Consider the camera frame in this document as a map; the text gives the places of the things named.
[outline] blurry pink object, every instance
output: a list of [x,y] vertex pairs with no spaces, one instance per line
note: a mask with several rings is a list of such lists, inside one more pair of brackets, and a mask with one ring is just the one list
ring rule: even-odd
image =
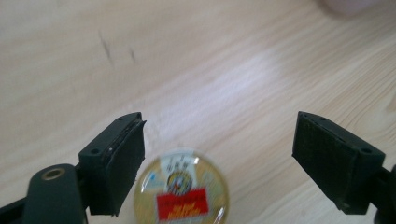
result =
[[381,0],[324,0],[336,12],[353,15]]

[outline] red label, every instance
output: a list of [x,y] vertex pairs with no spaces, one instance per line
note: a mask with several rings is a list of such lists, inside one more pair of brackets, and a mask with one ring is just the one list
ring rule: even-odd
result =
[[206,215],[209,212],[206,190],[192,189],[183,196],[158,195],[157,209],[160,221]]

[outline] gold tin lid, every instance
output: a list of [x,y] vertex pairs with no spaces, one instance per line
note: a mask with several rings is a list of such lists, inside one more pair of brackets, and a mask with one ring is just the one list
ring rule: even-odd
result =
[[134,190],[138,223],[225,223],[227,184],[207,159],[184,148],[153,161]]

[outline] light wood surface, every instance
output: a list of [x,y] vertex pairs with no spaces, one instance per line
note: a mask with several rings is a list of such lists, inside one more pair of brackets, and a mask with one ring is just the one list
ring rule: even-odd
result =
[[[141,111],[142,170],[196,148],[228,181],[227,223],[373,223],[373,207],[338,211],[291,147],[303,110],[396,163],[395,12],[390,0],[353,18],[313,0],[0,0],[0,206]],[[89,220],[135,223],[133,210],[131,193],[119,217]]]

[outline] black robot arm part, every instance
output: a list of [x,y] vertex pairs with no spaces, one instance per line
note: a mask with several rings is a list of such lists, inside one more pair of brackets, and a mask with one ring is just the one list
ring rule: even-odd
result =
[[79,164],[36,173],[26,198],[0,209],[2,224],[86,224],[92,215],[117,216],[145,158],[141,113],[114,120],[78,153]]
[[299,112],[292,156],[338,209],[364,215],[377,209],[376,224],[396,223],[396,166],[385,154],[323,117]]

